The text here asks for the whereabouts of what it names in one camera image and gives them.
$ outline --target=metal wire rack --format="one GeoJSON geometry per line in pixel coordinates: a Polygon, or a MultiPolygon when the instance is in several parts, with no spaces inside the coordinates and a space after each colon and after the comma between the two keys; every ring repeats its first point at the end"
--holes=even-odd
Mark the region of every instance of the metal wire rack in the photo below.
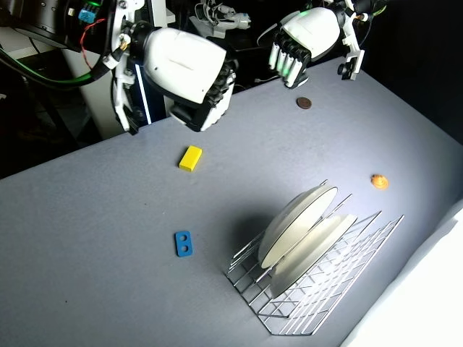
{"type": "MultiPolygon", "coordinates": [[[[336,212],[351,196],[324,218],[336,212]]],[[[381,211],[357,221],[295,284],[277,298],[272,298],[270,292],[272,269],[309,231],[265,270],[257,259],[262,232],[233,256],[226,276],[272,335],[313,335],[404,218],[401,216],[371,231],[370,226],[380,214],[381,211]]]]}

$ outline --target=orange object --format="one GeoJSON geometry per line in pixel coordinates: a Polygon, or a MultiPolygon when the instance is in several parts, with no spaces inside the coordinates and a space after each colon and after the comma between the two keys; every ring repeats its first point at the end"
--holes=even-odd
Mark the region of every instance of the orange object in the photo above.
{"type": "Polygon", "coordinates": [[[373,175],[371,176],[371,183],[375,188],[385,190],[389,187],[388,179],[383,175],[373,175]]]}

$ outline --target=yellow block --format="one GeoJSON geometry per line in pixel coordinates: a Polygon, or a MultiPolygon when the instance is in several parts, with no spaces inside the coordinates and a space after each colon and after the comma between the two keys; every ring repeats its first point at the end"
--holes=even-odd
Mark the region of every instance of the yellow block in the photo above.
{"type": "Polygon", "coordinates": [[[189,146],[187,152],[180,161],[179,167],[183,168],[186,171],[195,170],[197,161],[200,160],[203,150],[195,146],[189,146]]]}

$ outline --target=light strip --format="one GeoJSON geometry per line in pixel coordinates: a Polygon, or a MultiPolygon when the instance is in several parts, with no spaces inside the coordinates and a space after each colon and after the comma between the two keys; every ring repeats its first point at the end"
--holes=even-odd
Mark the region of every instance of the light strip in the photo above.
{"type": "Polygon", "coordinates": [[[142,92],[143,106],[145,106],[146,119],[148,120],[149,125],[151,124],[151,115],[150,110],[148,110],[148,102],[146,101],[145,87],[143,86],[142,80],[142,72],[140,71],[140,67],[138,65],[135,65],[135,70],[137,70],[138,85],[140,86],[140,90],[142,92]]]}

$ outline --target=plate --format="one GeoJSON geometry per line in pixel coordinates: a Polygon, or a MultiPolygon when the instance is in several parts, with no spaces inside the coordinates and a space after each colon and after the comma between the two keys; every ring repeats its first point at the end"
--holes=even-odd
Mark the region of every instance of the plate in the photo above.
{"type": "Polygon", "coordinates": [[[322,220],[275,267],[270,290],[276,298],[304,275],[355,223],[355,215],[336,215],[322,220]]]}
{"type": "Polygon", "coordinates": [[[318,221],[338,189],[317,186],[295,197],[270,223],[259,246],[262,268],[274,264],[318,221]]]}

